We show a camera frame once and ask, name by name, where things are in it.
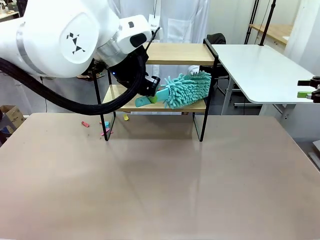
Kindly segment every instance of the cardboard box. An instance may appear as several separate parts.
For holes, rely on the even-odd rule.
[[[0,106],[0,110],[4,114],[1,122],[4,123],[4,122],[7,122],[9,120],[16,129],[18,127],[20,127],[21,124],[26,120],[17,106],[3,105],[3,106]],[[5,128],[3,130],[4,133],[12,134],[14,132],[14,129],[9,125],[8,126],[4,126],[4,128]]]

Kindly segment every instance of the label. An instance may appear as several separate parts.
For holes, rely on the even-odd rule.
[[[160,25],[160,16],[149,14],[149,25],[151,29],[157,29]]]

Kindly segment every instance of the white desk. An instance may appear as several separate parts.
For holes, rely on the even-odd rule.
[[[315,89],[297,85],[299,80],[311,79],[314,75],[273,48],[266,45],[212,46],[230,74],[222,115],[226,114],[234,82],[252,103],[286,104],[283,117],[288,117],[296,104],[312,103],[312,100],[297,98],[297,94]]]

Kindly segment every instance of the lab coat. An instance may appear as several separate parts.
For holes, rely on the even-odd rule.
[[[154,14],[154,0],[109,0],[110,7],[119,18],[144,15],[148,20]],[[202,43],[207,35],[209,0],[161,0],[160,27],[163,43]],[[147,66],[149,75],[177,78],[187,74],[188,66]]]

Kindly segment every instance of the black chair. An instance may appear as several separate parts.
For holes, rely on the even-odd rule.
[[[226,38],[222,33],[216,33],[216,34],[208,34],[206,36],[210,44],[226,44]],[[207,73],[211,73],[213,70],[212,66],[203,66],[201,70],[206,71]],[[217,89],[223,94],[226,95],[226,93],[219,87],[219,80],[228,80],[229,81],[229,73],[226,71],[224,66],[221,63],[218,63],[216,70],[218,71],[217,75],[218,77],[213,79],[214,83],[216,84]]]

